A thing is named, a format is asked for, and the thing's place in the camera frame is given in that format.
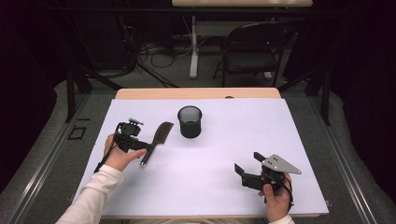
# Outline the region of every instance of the chair backrest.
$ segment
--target chair backrest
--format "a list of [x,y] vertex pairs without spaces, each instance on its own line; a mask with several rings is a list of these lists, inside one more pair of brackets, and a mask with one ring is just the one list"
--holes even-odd
[[227,36],[226,46],[232,43],[272,43],[284,44],[296,33],[296,29],[284,21],[250,23],[235,28]]

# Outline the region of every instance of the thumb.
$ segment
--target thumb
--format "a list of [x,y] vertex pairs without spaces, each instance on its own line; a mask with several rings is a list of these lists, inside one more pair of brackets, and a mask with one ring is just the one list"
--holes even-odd
[[128,159],[129,159],[129,161],[136,160],[137,158],[145,155],[146,152],[147,151],[144,148],[136,150],[136,151],[133,151],[133,152],[129,152],[128,153]]
[[264,185],[264,195],[268,203],[273,203],[275,201],[274,191],[271,185]]

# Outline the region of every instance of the black knife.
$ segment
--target black knife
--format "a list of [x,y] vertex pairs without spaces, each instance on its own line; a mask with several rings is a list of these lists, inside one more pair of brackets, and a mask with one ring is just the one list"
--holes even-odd
[[143,157],[142,161],[140,162],[141,166],[146,166],[146,164],[149,161],[149,157],[152,154],[152,151],[154,151],[154,148],[158,144],[165,143],[165,140],[168,137],[168,134],[171,132],[173,125],[174,125],[173,123],[166,121],[158,127],[157,131],[154,134],[154,139],[152,140],[152,143],[148,144],[148,147],[146,148],[147,153],[146,153],[145,157]]

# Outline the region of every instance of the black cup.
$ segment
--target black cup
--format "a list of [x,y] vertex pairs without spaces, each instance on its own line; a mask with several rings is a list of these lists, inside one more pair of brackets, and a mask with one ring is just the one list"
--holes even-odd
[[195,138],[201,133],[201,110],[193,105],[181,108],[177,113],[180,122],[181,135],[186,138]]

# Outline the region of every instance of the wooden desk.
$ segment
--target wooden desk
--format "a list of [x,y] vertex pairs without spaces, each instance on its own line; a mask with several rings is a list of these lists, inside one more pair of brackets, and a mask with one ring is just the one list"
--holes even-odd
[[[174,7],[311,7],[312,0],[172,0]],[[230,25],[229,22],[222,24],[216,21],[214,28],[211,28],[209,22],[205,22],[203,27],[208,30],[199,31],[200,24],[195,16],[192,16],[191,32],[192,32],[192,55],[191,55],[191,68],[190,78],[197,78],[198,74],[198,48],[196,36],[198,35],[219,35],[219,31],[223,35],[227,35],[232,29],[237,26],[243,25],[248,22],[235,22]]]
[[[194,139],[180,134],[177,111],[185,105],[203,111],[202,132]],[[275,88],[119,90],[77,192],[103,157],[106,137],[130,117],[145,123],[137,136],[144,142],[152,141],[162,122],[175,125],[146,167],[140,167],[140,160],[128,165],[124,183],[112,192],[103,217],[263,218],[263,198],[257,190],[242,187],[233,170],[237,163],[258,175],[261,164],[254,160],[254,151],[266,157],[281,155],[302,170],[302,175],[291,175],[296,204],[291,215],[316,217],[329,212],[289,108]]]

